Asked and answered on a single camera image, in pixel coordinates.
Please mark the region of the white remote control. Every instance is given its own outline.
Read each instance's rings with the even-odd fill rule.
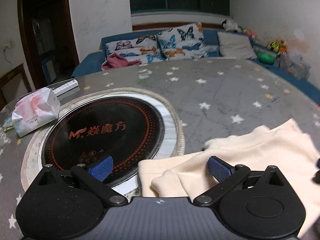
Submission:
[[[62,85],[61,87],[56,88],[53,92],[55,93],[56,96],[60,96],[63,93],[75,88],[78,86],[78,81],[77,80],[72,80],[64,85]]]

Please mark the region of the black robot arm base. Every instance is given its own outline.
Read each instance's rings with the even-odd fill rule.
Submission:
[[[128,204],[83,167],[44,167],[16,219],[24,240],[296,240],[305,210],[280,170],[227,168],[229,176],[194,203],[188,197],[134,197]]]

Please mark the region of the stuffed toy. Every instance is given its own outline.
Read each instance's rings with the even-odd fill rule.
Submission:
[[[242,32],[244,34],[247,34],[248,36],[250,36],[253,41],[255,41],[257,38],[257,35],[252,30],[244,29],[244,30],[242,30]]]
[[[286,52],[287,51],[287,46],[283,40],[276,40],[271,42],[267,48],[269,50],[273,50],[274,52]]]
[[[222,23],[222,27],[226,30],[226,31],[235,31],[235,32],[242,32],[242,28],[239,27],[239,25],[233,21],[233,20],[225,20]]]

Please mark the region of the blue sofa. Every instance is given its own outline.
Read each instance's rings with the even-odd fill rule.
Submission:
[[[149,31],[141,31],[141,32],[131,32],[131,33],[124,33],[114,36],[109,36],[101,39],[101,47],[102,51],[94,52],[89,54],[74,70],[72,73],[72,77],[80,77],[89,75],[92,73],[96,73],[101,71],[101,65],[105,61],[105,55],[106,55],[106,43],[112,42],[112,41],[121,41],[121,40],[132,40],[144,35],[151,35],[151,34],[157,34],[161,30],[149,30]],[[218,35],[217,32],[222,31],[220,29],[212,29],[212,30],[203,30],[204,34],[204,42],[206,45],[219,45]],[[253,46],[264,48],[264,46],[261,46],[259,44],[254,44],[252,42]],[[208,57],[221,57],[219,52],[210,52]],[[296,88],[301,90],[303,93],[305,93],[311,100],[313,100],[317,105],[320,103],[320,91],[317,89],[314,85],[310,84],[306,80],[298,80],[294,76],[288,74],[286,71],[272,66],[267,65],[259,62],[257,59],[252,60],[253,62],[259,64],[260,66],[263,66],[270,70],[272,73],[282,77],[287,82],[294,85]]]

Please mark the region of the white wall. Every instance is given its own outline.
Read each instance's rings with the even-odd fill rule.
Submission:
[[[258,39],[286,40],[311,64],[309,81],[320,88],[320,0],[230,0],[230,12]]]
[[[131,15],[132,25],[157,22],[203,22],[221,24],[228,16],[201,12],[148,12]]]
[[[100,49],[102,37],[132,31],[129,0],[69,0],[80,62]]]
[[[7,59],[12,62],[12,67],[17,67],[23,63],[31,88],[35,89],[23,53],[17,0],[0,0],[0,76],[12,69],[11,64],[5,61],[3,53],[4,46],[8,43],[10,43],[11,48],[6,51]],[[23,89],[25,87],[21,87],[21,79],[17,79],[16,82],[11,90],[13,98],[27,93],[27,90]]]

